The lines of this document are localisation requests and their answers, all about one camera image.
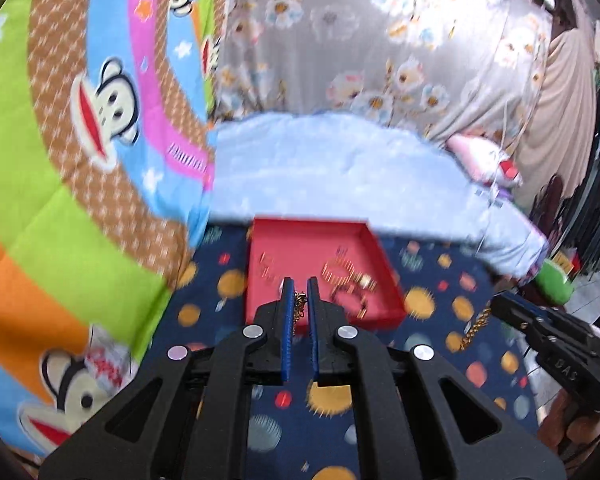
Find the pink cartoon pillow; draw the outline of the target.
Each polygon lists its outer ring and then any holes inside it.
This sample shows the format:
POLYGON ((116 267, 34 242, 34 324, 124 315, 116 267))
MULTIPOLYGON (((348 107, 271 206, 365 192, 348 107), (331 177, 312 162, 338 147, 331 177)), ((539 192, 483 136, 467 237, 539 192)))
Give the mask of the pink cartoon pillow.
POLYGON ((475 182, 496 184, 500 188, 522 185, 521 173, 513 159, 489 139, 457 133, 446 140, 445 147, 475 182))

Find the beige curtain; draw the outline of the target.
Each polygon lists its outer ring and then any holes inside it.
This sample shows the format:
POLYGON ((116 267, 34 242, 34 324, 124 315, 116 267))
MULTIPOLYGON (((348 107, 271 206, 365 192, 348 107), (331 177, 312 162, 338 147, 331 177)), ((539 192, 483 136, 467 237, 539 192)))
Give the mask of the beige curtain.
POLYGON ((600 68, 600 23, 584 0, 571 0, 576 26, 550 42, 538 105, 514 151, 524 183, 514 191, 525 212, 551 177, 562 178, 562 196, 583 181, 596 123, 596 72, 600 68))

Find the navy planet pattern bedsheet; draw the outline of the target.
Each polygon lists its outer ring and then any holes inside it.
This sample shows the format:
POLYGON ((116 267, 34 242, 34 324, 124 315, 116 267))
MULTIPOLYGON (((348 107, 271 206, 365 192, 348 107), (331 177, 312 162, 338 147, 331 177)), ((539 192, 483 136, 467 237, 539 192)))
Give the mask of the navy planet pattern bedsheet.
POLYGON ((355 223, 215 226, 145 363, 212 348, 274 302, 298 312, 282 343, 292 363, 252 388, 246 478, 562 478, 498 322, 460 345, 491 297, 456 247, 355 223))

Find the light blue pillow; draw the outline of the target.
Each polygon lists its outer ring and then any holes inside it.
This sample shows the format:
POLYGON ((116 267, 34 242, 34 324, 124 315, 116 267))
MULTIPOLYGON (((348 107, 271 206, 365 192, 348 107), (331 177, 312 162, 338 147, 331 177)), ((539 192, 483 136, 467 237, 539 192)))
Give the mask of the light blue pillow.
POLYGON ((414 132, 344 113, 254 115, 218 129, 210 218, 358 220, 373 230, 450 242, 524 280, 546 237, 509 200, 471 180, 414 132))

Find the green plush toy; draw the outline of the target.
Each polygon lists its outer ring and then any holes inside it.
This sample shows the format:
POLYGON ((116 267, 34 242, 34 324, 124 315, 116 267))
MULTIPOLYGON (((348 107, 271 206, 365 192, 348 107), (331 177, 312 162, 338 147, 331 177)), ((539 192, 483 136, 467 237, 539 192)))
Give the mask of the green plush toy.
POLYGON ((545 259, 533 283, 542 295, 555 306, 564 306, 574 292, 572 281, 553 260, 545 259))

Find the colourful monkey cartoon quilt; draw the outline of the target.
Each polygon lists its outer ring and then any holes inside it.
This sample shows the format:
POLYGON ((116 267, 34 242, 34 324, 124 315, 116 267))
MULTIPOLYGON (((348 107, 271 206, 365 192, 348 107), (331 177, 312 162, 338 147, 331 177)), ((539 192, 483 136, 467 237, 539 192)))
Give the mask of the colourful monkey cartoon quilt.
POLYGON ((130 382, 208 222, 220 0, 0 7, 0 438, 42 457, 130 382))

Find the red jewelry tray box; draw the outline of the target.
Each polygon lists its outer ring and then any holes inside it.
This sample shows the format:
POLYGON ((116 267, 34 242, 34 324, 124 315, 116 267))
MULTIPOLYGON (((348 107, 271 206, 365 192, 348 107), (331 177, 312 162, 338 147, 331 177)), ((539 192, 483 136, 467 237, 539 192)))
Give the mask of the red jewelry tray box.
POLYGON ((371 330, 393 330, 406 315, 399 279, 379 240, 364 222, 257 218, 248 260, 245 320, 258 307, 280 297, 283 279, 294 281, 298 295, 317 279, 320 297, 340 304, 348 320, 371 330), (353 272, 370 274, 374 292, 349 284, 353 272))

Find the grey floral blanket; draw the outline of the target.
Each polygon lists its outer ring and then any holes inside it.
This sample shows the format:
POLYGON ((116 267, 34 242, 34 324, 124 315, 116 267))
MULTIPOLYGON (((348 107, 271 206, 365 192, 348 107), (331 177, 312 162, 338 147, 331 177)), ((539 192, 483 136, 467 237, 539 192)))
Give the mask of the grey floral blanket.
POLYGON ((214 0, 215 114, 338 112, 443 144, 516 141, 552 14, 535 0, 214 0))

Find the gold wristwatch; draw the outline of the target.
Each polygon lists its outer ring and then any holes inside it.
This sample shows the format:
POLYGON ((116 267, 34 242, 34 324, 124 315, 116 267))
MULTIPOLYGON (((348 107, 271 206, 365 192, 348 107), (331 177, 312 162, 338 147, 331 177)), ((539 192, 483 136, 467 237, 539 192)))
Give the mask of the gold wristwatch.
POLYGON ((353 272, 349 276, 349 284, 363 292, 374 292, 377 288, 377 282, 373 277, 364 272, 353 272))

